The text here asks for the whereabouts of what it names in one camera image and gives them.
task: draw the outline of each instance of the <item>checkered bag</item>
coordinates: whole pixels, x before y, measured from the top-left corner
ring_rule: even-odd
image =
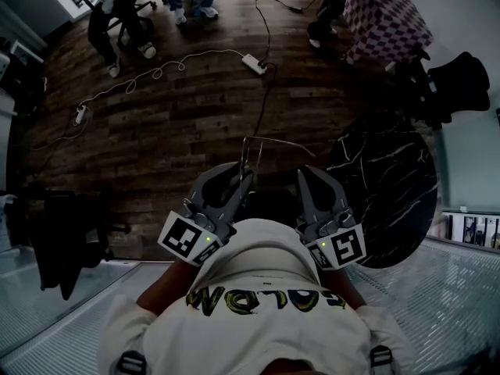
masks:
[[[413,48],[424,49],[432,34],[411,0],[347,0],[344,17],[355,44],[349,62],[360,57],[387,65],[406,62]]]

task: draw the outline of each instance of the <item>white cable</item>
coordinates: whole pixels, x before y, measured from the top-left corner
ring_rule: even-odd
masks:
[[[157,80],[157,79],[161,78],[162,75],[163,75],[162,68],[164,66],[167,66],[168,64],[174,64],[174,63],[177,64],[178,70],[182,72],[182,71],[184,71],[186,69],[186,66],[184,65],[184,60],[188,59],[189,57],[197,57],[199,55],[204,55],[204,54],[207,54],[207,53],[225,53],[225,52],[233,52],[233,53],[239,54],[241,57],[245,57],[240,52],[237,52],[236,50],[233,50],[231,48],[227,48],[225,50],[207,50],[206,52],[202,52],[202,53],[189,54],[189,55],[186,55],[181,61],[168,61],[168,62],[165,62],[165,64],[163,64],[162,66],[159,66],[158,68],[153,68],[152,70],[149,70],[149,71],[146,71],[144,73],[141,73],[140,75],[137,75],[133,79],[126,80],[125,82],[122,82],[121,84],[116,84],[116,85],[112,86],[110,89],[108,89],[107,91],[101,91],[101,92],[97,93],[93,98],[88,98],[87,100],[83,100],[78,105],[78,108],[80,108],[84,103],[91,102],[92,100],[95,100],[100,95],[105,95],[106,93],[109,93],[114,88],[117,88],[119,86],[123,86],[125,84],[128,84],[127,89],[125,89],[125,93],[127,95],[129,95],[130,93],[133,93],[135,91],[135,88],[137,87],[137,84],[138,84],[137,83],[137,79],[138,78],[143,77],[144,75],[147,75],[148,73],[153,72],[152,77],[153,77],[153,79]],[[58,137],[57,139],[55,139],[55,140],[51,141],[50,143],[46,144],[45,146],[42,146],[40,148],[29,148],[29,150],[31,150],[32,152],[37,152],[39,150],[43,150],[44,148],[47,148],[48,146],[53,145],[57,141],[78,138],[84,132],[84,130],[87,127],[87,124],[89,122],[90,122],[90,118],[85,122],[85,125],[81,129],[81,131],[78,132],[78,134],[76,134],[74,136],[70,136],[70,137]],[[19,145],[12,145],[11,147],[20,147],[20,146]]]
[[[125,93],[127,95],[129,95],[130,93],[133,93],[135,91],[135,88],[137,87],[137,79],[140,78],[140,77],[143,77],[144,75],[148,75],[148,73],[151,73],[153,72],[152,74],[152,77],[153,79],[157,80],[159,78],[162,77],[163,75],[163,71],[162,71],[162,68],[164,66],[167,66],[168,64],[177,64],[177,69],[182,72],[186,69],[186,66],[184,65],[184,61],[186,59],[188,59],[189,57],[196,57],[196,56],[199,56],[199,55],[204,55],[204,54],[207,54],[207,53],[225,53],[225,52],[233,52],[233,53],[237,53],[239,54],[241,57],[245,57],[244,55],[242,55],[240,52],[237,52],[236,50],[233,50],[231,48],[227,48],[225,50],[207,50],[206,52],[203,52],[203,53],[195,53],[195,54],[189,54],[189,55],[186,55],[181,61],[168,61],[168,62],[165,62],[165,64],[163,64],[162,66],[159,66],[158,68],[153,68],[152,70],[149,70],[149,71],[146,71],[144,73],[141,73],[140,75],[137,75],[135,78],[133,79],[129,79],[129,80],[126,80],[125,82],[122,82],[121,84],[116,84],[115,86],[111,87],[110,89],[108,89],[107,91],[101,91],[100,93],[97,93],[96,96],[94,96],[93,98],[88,98],[87,100],[83,100],[79,105],[78,107],[81,107],[82,104],[86,103],[86,102],[91,102],[92,100],[96,99],[97,97],[99,97],[100,95],[105,95],[106,93],[109,93],[111,90],[113,90],[114,88],[117,88],[119,86],[122,86],[122,85],[125,85],[125,84],[128,84],[127,86],[127,89],[125,89]]]
[[[84,127],[81,128],[81,131],[78,132],[77,134],[75,134],[74,136],[63,136],[63,137],[58,137],[57,139],[51,141],[50,143],[46,144],[45,146],[42,146],[42,147],[39,147],[39,148],[29,148],[29,150],[31,150],[32,152],[38,152],[39,150],[43,150],[44,148],[47,148],[48,146],[52,146],[54,143],[56,143],[57,141],[68,141],[69,139],[75,139],[75,138],[78,138],[85,130],[85,128],[87,127],[87,124],[91,122],[91,118],[88,118],[87,121],[85,121],[85,124],[84,124]]]

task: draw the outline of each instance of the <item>black marble table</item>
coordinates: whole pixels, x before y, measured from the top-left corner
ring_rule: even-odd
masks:
[[[357,119],[335,142],[327,172],[362,223],[367,257],[359,264],[385,268],[416,250],[434,217],[438,184],[429,149],[411,125],[390,113]]]

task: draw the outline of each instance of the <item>person's arm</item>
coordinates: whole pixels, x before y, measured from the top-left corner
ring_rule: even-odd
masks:
[[[345,270],[322,271],[318,269],[321,286],[341,296],[352,309],[366,305],[364,298],[352,285]]]
[[[177,259],[167,271],[137,299],[137,305],[160,316],[171,304],[184,297],[200,267]]]

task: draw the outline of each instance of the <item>extension cord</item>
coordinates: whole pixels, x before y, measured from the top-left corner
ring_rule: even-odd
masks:
[[[263,75],[267,71],[267,67],[266,66],[261,66],[260,63],[259,63],[259,60],[256,59],[251,54],[247,54],[245,57],[243,57],[243,59],[241,59],[241,61],[243,61],[243,63],[248,68],[252,69],[252,71],[254,71],[255,73],[257,73],[257,75]]]

